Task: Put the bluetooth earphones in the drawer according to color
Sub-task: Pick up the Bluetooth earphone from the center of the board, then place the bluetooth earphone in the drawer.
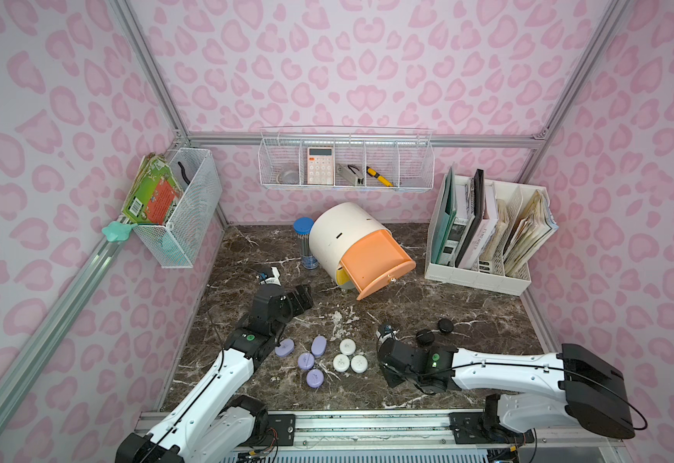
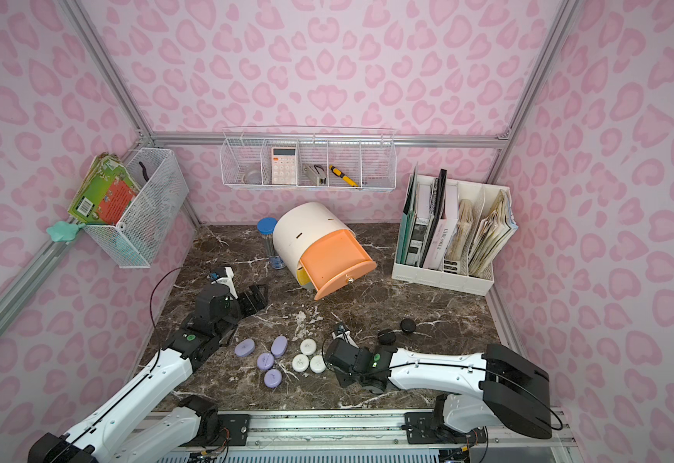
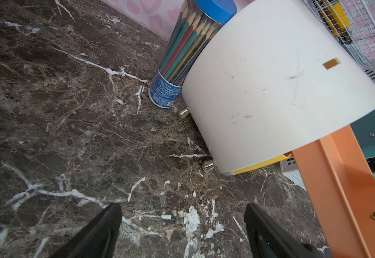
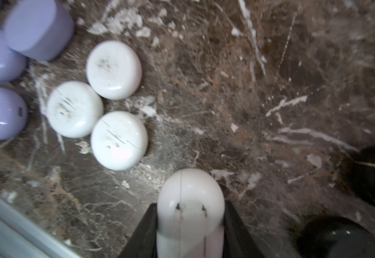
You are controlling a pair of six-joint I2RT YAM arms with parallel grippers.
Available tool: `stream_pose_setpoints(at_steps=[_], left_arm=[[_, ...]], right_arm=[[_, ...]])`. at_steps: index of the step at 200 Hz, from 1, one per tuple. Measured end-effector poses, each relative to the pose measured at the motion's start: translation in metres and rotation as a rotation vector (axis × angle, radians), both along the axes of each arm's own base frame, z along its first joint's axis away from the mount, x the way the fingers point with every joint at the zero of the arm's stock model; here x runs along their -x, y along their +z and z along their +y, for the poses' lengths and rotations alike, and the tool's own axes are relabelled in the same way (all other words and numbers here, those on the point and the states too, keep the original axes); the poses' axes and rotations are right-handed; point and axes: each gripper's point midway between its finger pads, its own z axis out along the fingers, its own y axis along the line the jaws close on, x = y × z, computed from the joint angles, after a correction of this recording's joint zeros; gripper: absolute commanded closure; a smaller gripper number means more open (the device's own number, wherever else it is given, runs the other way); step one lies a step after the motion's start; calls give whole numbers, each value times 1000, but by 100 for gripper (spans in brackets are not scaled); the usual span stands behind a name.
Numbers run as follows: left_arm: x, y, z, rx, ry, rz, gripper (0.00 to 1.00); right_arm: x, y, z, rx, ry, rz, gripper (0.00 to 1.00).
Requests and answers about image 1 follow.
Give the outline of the white round earphone case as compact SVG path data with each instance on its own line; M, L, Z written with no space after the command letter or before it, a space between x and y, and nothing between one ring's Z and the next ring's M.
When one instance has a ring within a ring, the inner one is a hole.
M339 348L342 355L350 357L356 352L356 343L352 339L344 339L341 341Z
M351 359L345 354L338 354L332 362L335 372L347 372L351 368Z
M351 369L353 372L363 374L368 370L367 358L363 355L356 355L351 359Z

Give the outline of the yellow drawer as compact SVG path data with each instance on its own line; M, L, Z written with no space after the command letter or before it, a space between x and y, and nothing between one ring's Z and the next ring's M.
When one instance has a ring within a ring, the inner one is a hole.
M350 274L343 266L338 267L335 272L335 283L340 289L346 289L346 291L356 288Z

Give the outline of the white round drawer cabinet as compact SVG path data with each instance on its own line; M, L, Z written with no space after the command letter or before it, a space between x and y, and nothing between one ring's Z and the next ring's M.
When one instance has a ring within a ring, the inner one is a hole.
M388 229L358 204L337 204L314 222L310 248L319 265L335 281L342 256L362 237L379 230Z

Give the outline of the orange top drawer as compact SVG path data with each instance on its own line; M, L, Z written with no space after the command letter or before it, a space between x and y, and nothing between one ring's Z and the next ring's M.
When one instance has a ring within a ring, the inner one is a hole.
M362 237L342 256L340 264L358 291L358 301L416 268L416 262L389 230L374 231Z

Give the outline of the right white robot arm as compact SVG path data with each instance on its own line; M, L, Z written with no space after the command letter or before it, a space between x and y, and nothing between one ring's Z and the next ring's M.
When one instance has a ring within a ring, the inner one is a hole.
M615 440L630 440L639 430L622 372L574 343L558 352L501 355L441 345L414 347L384 335L378 361L391 388L408 382L426 395L491 391L477 421L491 441L539 428L579 426Z

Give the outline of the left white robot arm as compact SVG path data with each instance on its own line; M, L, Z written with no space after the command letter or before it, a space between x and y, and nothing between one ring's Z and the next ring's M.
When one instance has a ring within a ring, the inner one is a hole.
M309 285L260 285L251 309L227 337L210 370L145 435L127 436L115 460L219 462L239 445L264 435L266 405L237 391L273 353L287 324L312 307Z

